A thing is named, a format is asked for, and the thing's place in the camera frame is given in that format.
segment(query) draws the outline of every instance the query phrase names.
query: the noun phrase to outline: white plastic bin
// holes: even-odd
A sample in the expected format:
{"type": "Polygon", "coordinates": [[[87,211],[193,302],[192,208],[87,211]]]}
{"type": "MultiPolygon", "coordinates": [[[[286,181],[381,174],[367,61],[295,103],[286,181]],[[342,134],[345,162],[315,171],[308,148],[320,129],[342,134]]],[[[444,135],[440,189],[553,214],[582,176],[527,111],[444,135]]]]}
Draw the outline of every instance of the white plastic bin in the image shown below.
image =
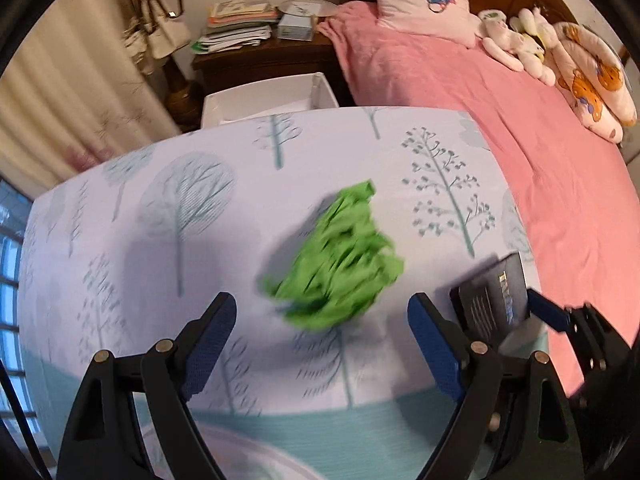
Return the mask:
{"type": "Polygon", "coordinates": [[[201,126],[316,108],[339,108],[323,73],[275,77],[209,94],[201,126]]]}

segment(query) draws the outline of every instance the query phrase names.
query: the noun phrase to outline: beige curtain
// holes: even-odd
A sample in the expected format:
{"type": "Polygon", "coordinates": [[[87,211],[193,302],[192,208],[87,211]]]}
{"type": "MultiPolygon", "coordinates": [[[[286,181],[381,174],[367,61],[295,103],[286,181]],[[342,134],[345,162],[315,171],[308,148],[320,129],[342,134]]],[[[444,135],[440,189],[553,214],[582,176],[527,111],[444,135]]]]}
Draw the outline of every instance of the beige curtain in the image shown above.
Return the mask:
{"type": "Polygon", "coordinates": [[[0,78],[0,174],[35,198],[179,133],[122,44],[119,0],[56,0],[0,78]]]}

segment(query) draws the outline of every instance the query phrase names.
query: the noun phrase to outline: beige handbag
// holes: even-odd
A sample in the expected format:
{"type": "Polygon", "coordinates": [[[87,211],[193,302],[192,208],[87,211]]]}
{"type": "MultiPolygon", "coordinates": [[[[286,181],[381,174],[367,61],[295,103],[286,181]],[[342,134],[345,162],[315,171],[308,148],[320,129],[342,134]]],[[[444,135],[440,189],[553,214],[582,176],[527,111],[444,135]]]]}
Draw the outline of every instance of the beige handbag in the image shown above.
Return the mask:
{"type": "Polygon", "coordinates": [[[189,44],[189,29],[180,18],[182,0],[178,0],[178,14],[167,11],[162,0],[127,0],[127,7],[132,19],[124,44],[141,72],[152,72],[153,59],[161,60],[189,44]]]}

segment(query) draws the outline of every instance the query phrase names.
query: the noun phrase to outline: wooden nightstand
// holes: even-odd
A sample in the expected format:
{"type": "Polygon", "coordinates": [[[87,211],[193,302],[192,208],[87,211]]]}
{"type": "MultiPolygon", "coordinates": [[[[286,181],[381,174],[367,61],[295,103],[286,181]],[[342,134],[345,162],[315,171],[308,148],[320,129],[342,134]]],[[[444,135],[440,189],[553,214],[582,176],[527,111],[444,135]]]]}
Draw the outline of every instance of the wooden nightstand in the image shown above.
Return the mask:
{"type": "Polygon", "coordinates": [[[279,40],[274,35],[258,46],[195,56],[191,66],[202,71],[207,94],[273,77],[322,72],[340,106],[353,106],[334,46],[319,33],[313,41],[279,40]]]}

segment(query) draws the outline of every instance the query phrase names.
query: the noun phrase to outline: pink blanket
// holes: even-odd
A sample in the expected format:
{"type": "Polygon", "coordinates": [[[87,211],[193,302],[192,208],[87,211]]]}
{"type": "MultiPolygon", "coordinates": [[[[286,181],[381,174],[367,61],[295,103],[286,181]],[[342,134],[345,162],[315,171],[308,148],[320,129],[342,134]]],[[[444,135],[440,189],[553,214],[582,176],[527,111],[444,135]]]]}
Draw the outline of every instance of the pink blanket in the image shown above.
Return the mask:
{"type": "MultiPolygon", "coordinates": [[[[320,25],[356,104],[466,110],[511,188],[542,292],[593,303],[631,343],[640,322],[640,206],[615,145],[588,132],[556,88],[515,73],[480,48],[376,26],[350,2],[320,25]]],[[[568,392],[582,373],[565,336],[549,331],[568,392]]]]}

